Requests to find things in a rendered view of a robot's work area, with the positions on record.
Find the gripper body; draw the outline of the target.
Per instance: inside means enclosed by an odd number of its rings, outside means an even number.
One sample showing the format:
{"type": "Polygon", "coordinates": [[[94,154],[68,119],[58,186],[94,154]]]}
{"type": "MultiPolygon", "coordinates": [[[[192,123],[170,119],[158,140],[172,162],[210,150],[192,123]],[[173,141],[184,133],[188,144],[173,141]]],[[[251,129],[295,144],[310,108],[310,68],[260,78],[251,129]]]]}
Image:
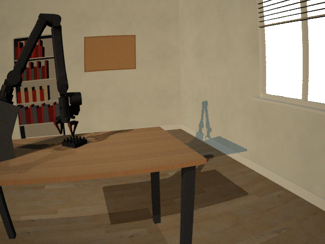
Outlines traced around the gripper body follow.
{"type": "Polygon", "coordinates": [[[75,116],[70,116],[70,117],[69,117],[69,110],[68,110],[68,107],[69,107],[69,106],[67,106],[67,107],[62,107],[62,108],[60,107],[60,108],[59,108],[60,116],[55,117],[56,121],[60,121],[60,120],[61,120],[62,123],[68,123],[68,124],[71,124],[71,123],[76,122],[75,120],[70,121],[70,118],[75,119],[75,116]]]}

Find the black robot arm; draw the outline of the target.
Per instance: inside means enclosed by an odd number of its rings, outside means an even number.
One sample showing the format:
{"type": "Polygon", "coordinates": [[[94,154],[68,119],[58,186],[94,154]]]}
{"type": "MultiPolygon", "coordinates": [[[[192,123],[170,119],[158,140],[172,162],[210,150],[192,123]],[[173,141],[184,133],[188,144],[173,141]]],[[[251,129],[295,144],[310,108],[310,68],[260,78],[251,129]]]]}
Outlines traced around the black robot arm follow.
{"type": "Polygon", "coordinates": [[[14,69],[7,74],[4,84],[0,90],[0,100],[13,104],[13,90],[14,87],[22,86],[22,73],[28,63],[28,60],[46,26],[51,27],[52,44],[54,63],[56,71],[57,90],[60,94],[59,107],[68,107],[69,117],[78,115],[80,111],[80,105],[82,105],[82,97],[80,92],[67,93],[69,88],[66,67],[64,62],[64,52],[62,43],[61,32],[61,17],[57,14],[43,14],[40,13],[36,25],[34,26],[31,34],[29,35],[23,50],[14,66],[14,69]],[[48,22],[47,22],[48,21],[48,22]],[[70,104],[69,105],[69,97],[70,104]],[[7,100],[6,100],[7,99],[7,100]]]}

